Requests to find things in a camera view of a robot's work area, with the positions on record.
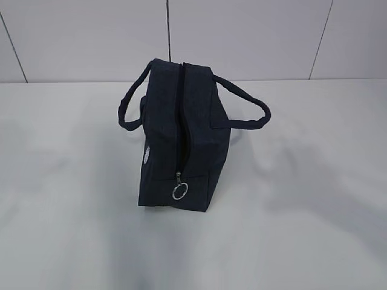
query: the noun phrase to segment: wall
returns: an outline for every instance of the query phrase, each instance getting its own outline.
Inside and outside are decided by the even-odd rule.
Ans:
[[[29,82],[133,81],[168,60],[165,0],[0,0],[0,11]],[[172,61],[231,80],[386,78],[386,11],[384,0],[172,0]],[[23,82],[0,26],[0,82]]]

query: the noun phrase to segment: zipper track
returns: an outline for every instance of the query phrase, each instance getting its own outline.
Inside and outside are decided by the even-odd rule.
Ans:
[[[182,172],[190,153],[190,134],[184,117],[184,80],[185,63],[179,67],[177,95],[176,95],[176,124],[177,124],[177,164],[176,172]]]

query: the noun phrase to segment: fabric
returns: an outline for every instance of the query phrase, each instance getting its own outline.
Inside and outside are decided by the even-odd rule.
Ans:
[[[140,118],[125,122],[128,103],[150,72]],[[260,106],[259,120],[229,120],[216,83]],[[151,61],[119,107],[119,124],[133,131],[141,124],[146,136],[138,205],[172,206],[206,211],[229,149],[231,128],[260,129],[271,117],[269,108],[209,67]]]

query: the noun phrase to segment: dark navy bag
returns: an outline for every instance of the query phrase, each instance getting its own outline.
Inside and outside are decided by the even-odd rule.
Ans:
[[[148,73],[140,118],[126,122],[134,91]],[[259,120],[229,120],[216,83],[265,112]],[[138,205],[171,206],[206,211],[226,162],[231,128],[260,129],[271,117],[269,108],[239,87],[212,74],[209,67],[151,61],[119,106],[119,124],[133,131],[141,124],[145,148]]]

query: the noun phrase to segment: tile grout line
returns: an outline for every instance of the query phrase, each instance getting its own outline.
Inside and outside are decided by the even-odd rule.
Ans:
[[[312,73],[313,73],[313,68],[314,68],[314,65],[316,64],[317,55],[319,54],[319,50],[320,50],[320,46],[321,46],[321,42],[322,42],[322,38],[323,38],[323,36],[324,36],[324,32],[325,32],[325,29],[326,29],[326,27],[327,27],[327,23],[328,23],[329,15],[331,14],[332,5],[333,5],[333,0],[331,1],[331,6],[329,7],[329,11],[328,11],[327,19],[326,19],[326,21],[325,21],[324,29],[322,30],[322,34],[321,34],[321,38],[320,38],[320,42],[319,42],[319,46],[317,47],[316,55],[314,56],[314,61],[313,61],[313,64],[312,64],[312,69],[311,69],[311,71],[310,71],[310,75],[309,75],[309,79],[308,79],[308,80],[310,80],[310,78],[311,78],[311,76],[312,76]]]
[[[18,60],[19,67],[20,67],[20,69],[21,69],[21,71],[22,71],[22,73],[23,73],[24,80],[25,80],[26,83],[28,83],[28,80],[27,80],[27,78],[26,78],[26,76],[25,76],[25,73],[24,73],[24,69],[23,69],[22,63],[20,62],[19,56],[18,56],[18,54],[16,53],[15,46],[13,45],[13,42],[12,42],[10,33],[9,33],[9,31],[8,31],[7,25],[5,24],[5,20],[4,20],[4,18],[2,17],[1,11],[0,11],[0,18],[1,18],[2,24],[4,25],[4,29],[5,29],[5,32],[7,33],[8,39],[9,39],[9,41],[10,41],[10,43],[11,43],[11,46],[12,46],[12,49],[13,49],[13,53],[15,54],[16,59]]]
[[[171,32],[169,30],[169,0],[166,0],[167,8],[167,31],[168,31],[168,56],[169,62],[171,62]]]

